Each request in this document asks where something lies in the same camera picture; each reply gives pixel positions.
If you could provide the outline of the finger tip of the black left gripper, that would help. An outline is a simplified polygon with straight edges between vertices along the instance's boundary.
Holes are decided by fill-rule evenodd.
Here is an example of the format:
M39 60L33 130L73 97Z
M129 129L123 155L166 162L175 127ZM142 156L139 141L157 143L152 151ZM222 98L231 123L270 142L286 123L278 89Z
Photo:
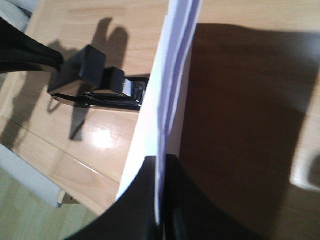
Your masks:
M0 72L60 71L63 56L0 19Z

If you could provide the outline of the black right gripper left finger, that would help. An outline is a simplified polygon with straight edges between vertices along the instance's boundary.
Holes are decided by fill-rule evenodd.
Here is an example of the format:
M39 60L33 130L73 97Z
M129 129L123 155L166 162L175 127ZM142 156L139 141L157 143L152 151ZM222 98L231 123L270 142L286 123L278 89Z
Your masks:
M156 157L147 156L123 195L69 240L161 240L156 223Z

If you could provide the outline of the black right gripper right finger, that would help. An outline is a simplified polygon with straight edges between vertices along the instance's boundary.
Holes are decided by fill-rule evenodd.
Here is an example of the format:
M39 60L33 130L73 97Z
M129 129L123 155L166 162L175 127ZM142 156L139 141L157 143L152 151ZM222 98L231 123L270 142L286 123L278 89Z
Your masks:
M215 206L172 154L166 156L163 220L167 240L263 239Z

